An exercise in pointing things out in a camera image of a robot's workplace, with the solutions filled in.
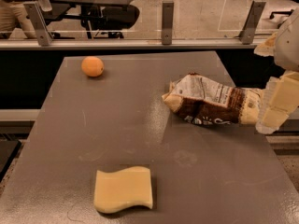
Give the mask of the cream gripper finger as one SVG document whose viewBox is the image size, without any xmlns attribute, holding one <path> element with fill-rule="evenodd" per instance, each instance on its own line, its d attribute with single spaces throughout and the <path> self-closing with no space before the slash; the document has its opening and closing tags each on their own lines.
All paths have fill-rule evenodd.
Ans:
<svg viewBox="0 0 299 224">
<path fill-rule="evenodd" d="M 263 43 L 254 49 L 254 53 L 262 57 L 274 56 L 277 34 L 277 32 L 271 34 Z"/>
<path fill-rule="evenodd" d="M 277 131 L 299 106 L 299 73 L 286 71 L 281 77 L 270 77 L 263 90 L 262 106 L 255 128 L 258 133 Z"/>
</svg>

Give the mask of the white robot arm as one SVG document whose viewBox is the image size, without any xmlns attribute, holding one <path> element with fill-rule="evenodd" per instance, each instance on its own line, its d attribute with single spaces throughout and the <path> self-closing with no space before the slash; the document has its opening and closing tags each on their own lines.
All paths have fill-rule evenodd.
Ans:
<svg viewBox="0 0 299 224">
<path fill-rule="evenodd" d="M 270 77 L 263 90 L 255 128 L 259 133 L 277 131 L 299 106 L 299 9 L 278 29 L 273 47 L 274 62 L 285 72 Z"/>
</svg>

